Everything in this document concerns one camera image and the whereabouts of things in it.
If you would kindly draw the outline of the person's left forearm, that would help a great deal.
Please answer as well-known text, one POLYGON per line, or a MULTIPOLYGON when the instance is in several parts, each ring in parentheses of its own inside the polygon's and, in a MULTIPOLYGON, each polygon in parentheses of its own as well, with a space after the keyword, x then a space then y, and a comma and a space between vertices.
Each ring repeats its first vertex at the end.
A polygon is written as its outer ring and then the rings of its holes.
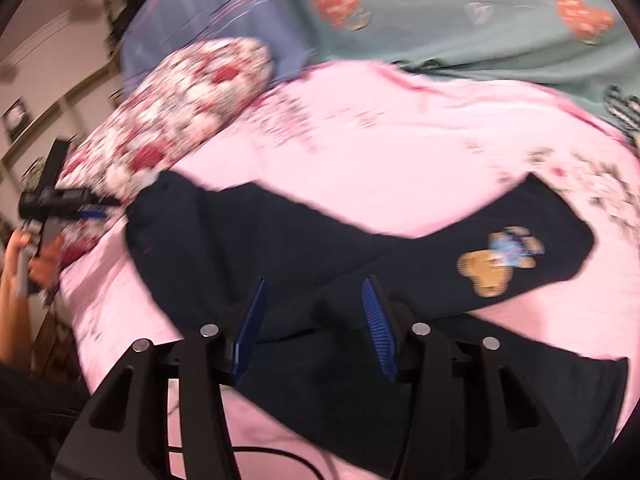
POLYGON ((27 297, 16 294, 16 278, 2 274, 0 313, 1 362, 28 373, 32 367, 32 324, 27 297))

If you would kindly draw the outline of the person's left hand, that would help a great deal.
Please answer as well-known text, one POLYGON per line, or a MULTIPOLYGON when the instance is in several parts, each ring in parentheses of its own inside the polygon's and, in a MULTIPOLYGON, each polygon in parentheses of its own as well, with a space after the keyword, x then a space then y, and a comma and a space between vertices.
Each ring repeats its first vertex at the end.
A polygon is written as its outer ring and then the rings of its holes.
MULTIPOLYGON (((9 244, 4 252, 4 265, 2 271, 2 288, 15 294, 17 283, 18 254, 29 243, 32 236, 27 231, 15 230, 9 239, 9 244)), ((58 278, 58 266, 60 265, 63 251, 64 238, 58 235, 48 244, 40 248, 38 255, 33 256, 27 263, 28 277, 40 288, 51 288, 58 278)))

